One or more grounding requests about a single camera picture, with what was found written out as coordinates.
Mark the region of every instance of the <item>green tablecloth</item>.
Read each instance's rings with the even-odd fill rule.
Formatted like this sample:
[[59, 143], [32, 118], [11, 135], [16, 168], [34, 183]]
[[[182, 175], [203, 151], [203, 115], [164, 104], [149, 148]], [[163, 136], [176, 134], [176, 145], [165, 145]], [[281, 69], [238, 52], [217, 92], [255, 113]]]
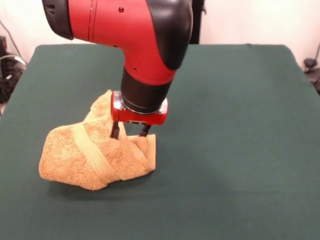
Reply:
[[48, 132], [119, 89], [123, 61], [36, 49], [0, 120], [1, 240], [320, 238], [320, 98], [284, 46], [190, 46], [154, 173], [95, 192], [41, 179]]

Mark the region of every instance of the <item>towel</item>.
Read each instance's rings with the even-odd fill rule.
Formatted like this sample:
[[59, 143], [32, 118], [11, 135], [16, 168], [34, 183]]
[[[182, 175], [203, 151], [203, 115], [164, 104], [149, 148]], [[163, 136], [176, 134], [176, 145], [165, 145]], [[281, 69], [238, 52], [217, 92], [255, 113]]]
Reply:
[[119, 138], [110, 138], [112, 91], [91, 106], [83, 122], [51, 130], [44, 142], [41, 178], [97, 191], [116, 181], [145, 176], [156, 169], [156, 136], [127, 136], [119, 123]]

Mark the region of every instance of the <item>crumpled towel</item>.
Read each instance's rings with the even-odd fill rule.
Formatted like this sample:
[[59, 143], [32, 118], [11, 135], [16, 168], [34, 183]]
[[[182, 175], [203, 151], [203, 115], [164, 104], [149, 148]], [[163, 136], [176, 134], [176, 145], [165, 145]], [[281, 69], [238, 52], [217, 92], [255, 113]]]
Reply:
[[118, 140], [110, 138], [111, 94], [108, 90], [100, 96], [83, 122], [49, 132], [39, 163], [41, 178], [96, 191], [156, 169], [154, 134], [127, 136], [120, 122]]

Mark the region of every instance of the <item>red housing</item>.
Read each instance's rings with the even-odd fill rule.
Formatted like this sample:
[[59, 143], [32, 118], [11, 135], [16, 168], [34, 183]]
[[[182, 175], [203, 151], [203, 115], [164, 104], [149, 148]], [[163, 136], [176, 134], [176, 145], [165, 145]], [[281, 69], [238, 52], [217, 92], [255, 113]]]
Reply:
[[176, 70], [161, 58], [145, 0], [69, 0], [68, 4], [76, 39], [122, 49], [126, 71], [142, 83], [159, 86], [173, 80]]

